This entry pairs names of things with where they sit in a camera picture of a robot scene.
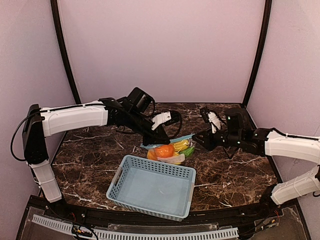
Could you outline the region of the orange toy fruit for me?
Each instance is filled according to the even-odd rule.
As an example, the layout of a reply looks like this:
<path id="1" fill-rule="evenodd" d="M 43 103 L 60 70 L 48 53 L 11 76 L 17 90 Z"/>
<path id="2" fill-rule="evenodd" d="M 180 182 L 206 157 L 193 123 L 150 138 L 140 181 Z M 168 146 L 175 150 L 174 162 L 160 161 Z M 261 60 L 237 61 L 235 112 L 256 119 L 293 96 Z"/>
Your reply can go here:
<path id="1" fill-rule="evenodd" d="M 157 157 L 170 158 L 174 155 L 174 146 L 172 144 L 162 145 L 154 149 Z"/>

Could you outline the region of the green toy bitter gourd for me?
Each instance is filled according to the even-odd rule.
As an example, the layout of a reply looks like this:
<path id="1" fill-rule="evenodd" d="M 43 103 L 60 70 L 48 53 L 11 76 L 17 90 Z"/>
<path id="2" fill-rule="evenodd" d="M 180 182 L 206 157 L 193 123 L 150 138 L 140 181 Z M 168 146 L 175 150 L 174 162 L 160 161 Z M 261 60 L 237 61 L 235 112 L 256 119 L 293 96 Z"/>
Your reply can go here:
<path id="1" fill-rule="evenodd" d="M 185 150 L 180 151 L 179 153 L 180 154 L 184 154 L 184 156 L 186 158 L 188 158 L 188 157 L 191 157 L 193 155 L 194 151 L 195 151 L 195 147 L 192 146 L 192 147 L 186 148 Z"/>

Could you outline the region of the orange yellow toy mango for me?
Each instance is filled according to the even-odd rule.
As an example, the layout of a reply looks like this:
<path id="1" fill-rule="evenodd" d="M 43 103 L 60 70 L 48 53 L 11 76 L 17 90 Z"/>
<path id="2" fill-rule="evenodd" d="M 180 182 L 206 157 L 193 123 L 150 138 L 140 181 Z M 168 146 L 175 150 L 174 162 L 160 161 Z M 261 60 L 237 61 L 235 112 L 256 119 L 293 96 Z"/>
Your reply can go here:
<path id="1" fill-rule="evenodd" d="M 153 149 L 149 149 L 147 152 L 147 159 L 157 161 L 158 157 L 156 152 Z"/>

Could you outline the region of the clear zip bag blue zipper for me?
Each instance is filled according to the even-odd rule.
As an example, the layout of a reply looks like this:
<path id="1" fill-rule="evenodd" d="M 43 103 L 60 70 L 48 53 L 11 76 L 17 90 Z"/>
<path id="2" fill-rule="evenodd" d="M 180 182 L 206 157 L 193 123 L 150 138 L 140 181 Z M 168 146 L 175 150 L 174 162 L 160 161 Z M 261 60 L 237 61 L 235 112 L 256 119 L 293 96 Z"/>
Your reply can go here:
<path id="1" fill-rule="evenodd" d="M 148 160 L 181 165 L 195 152 L 196 142 L 192 137 L 193 134 L 189 134 L 171 139 L 169 144 L 141 144 L 140 147 L 147 150 Z"/>

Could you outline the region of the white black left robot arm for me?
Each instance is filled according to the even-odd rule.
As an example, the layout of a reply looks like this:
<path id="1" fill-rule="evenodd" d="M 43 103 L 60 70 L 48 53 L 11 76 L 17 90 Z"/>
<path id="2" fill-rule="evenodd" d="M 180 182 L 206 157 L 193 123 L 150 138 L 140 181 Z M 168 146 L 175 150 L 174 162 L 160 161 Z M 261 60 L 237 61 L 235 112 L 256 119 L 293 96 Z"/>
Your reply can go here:
<path id="1" fill-rule="evenodd" d="M 15 154 L 13 157 L 28 164 L 49 203 L 61 201 L 63 194 L 49 161 L 46 138 L 87 127 L 117 126 L 140 134 L 144 145 L 168 144 L 170 140 L 162 125 L 172 120 L 173 115 L 167 111 L 146 116 L 143 112 L 152 102 L 147 99 L 135 105 L 128 97 L 119 100 L 108 97 L 62 107 L 41 108 L 34 104 L 17 126 L 23 129 L 23 157 Z"/>

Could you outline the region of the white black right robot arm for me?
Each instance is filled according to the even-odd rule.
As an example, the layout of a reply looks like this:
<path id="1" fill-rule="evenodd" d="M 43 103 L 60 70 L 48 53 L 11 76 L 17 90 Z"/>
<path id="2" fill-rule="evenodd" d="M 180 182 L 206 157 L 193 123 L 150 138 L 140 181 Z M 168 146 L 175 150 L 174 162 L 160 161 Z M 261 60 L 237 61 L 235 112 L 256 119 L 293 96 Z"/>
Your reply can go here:
<path id="1" fill-rule="evenodd" d="M 289 181 L 269 186 L 262 202 L 273 205 L 305 196 L 320 190 L 320 139 L 302 135 L 282 133 L 276 128 L 255 130 L 225 129 L 212 132 L 210 129 L 192 136 L 192 139 L 208 151 L 216 147 L 235 147 L 246 153 L 261 157 L 287 157 L 316 164 L 311 170 Z"/>

